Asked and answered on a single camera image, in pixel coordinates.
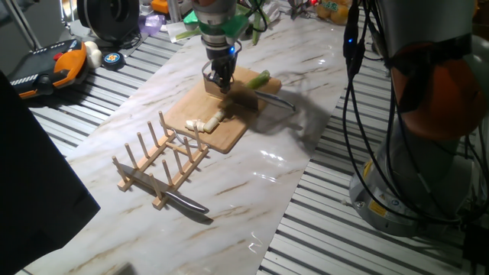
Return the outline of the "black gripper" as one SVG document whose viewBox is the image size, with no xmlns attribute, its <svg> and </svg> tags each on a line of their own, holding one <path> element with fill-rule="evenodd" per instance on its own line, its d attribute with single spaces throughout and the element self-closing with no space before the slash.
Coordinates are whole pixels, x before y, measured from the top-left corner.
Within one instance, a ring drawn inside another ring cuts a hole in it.
<svg viewBox="0 0 489 275">
<path fill-rule="evenodd" d="M 218 74 L 213 76 L 213 82 L 219 91 L 227 94 L 231 89 L 231 81 L 235 72 L 237 54 L 234 46 L 221 50 L 206 50 L 207 57 L 211 61 L 212 69 Z"/>
</svg>

